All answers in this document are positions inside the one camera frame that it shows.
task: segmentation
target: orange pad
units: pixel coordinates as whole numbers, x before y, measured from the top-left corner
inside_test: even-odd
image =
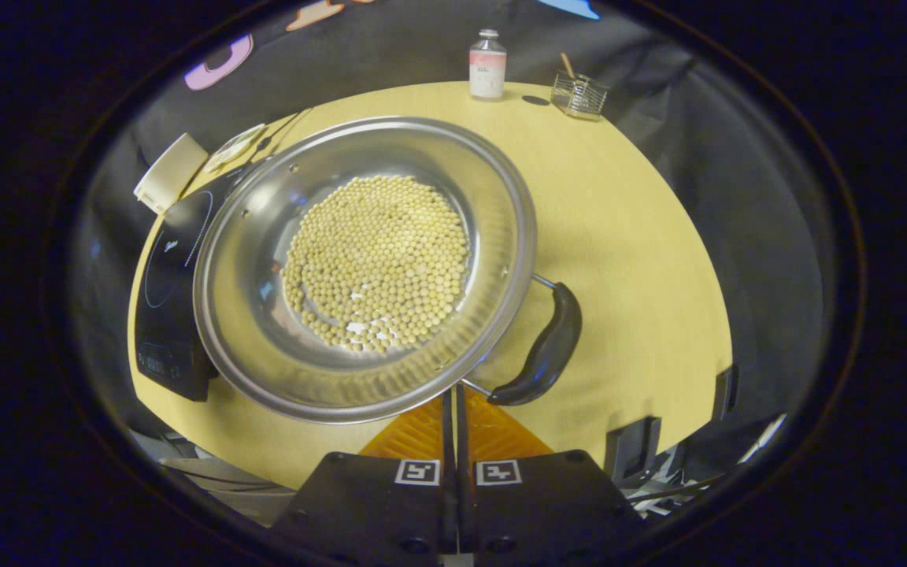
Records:
[[[551,455],[554,451],[479,392],[464,388],[468,410],[468,459],[497,461]]]
[[[443,459],[443,402],[433,398],[396,417],[359,452],[388,459]]]

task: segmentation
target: stainless steel pot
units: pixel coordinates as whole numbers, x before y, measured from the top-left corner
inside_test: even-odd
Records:
[[[310,207],[353,177],[391,175],[414,176],[446,196],[464,220],[471,253],[464,300],[439,333],[381,358],[323,344],[289,308],[280,269]],[[535,224],[520,174],[475,133],[410,117],[325,130],[257,165],[206,231],[194,273],[202,344],[230,384],[289,417],[360,423],[393,416],[463,380],[502,337],[532,277]],[[579,340],[576,298],[564,284],[539,280],[552,287],[555,315],[524,371],[487,392],[490,402],[515,405],[543,394]]]

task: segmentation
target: glass bottle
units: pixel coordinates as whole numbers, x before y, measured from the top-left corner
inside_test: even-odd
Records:
[[[506,47],[496,42],[499,32],[483,29],[482,39],[471,46],[468,56],[471,95],[479,100],[499,100],[506,79]]]

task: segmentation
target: white plate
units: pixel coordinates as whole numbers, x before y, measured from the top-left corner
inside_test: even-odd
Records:
[[[240,154],[247,150],[263,132],[264,127],[265,125],[259,124],[247,130],[247,132],[241,132],[231,137],[227,143],[223,144],[223,147],[219,148],[215,154],[212,154],[208,164],[205,164],[205,171],[212,172],[213,169],[219,168],[220,165],[226,164],[227,161],[233,161],[233,159],[240,157]]]

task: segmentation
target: bottle label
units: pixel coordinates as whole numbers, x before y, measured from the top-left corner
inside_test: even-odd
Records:
[[[503,82],[506,79],[506,54],[497,51],[471,51],[468,57],[471,94],[476,97],[497,98],[503,96]]]

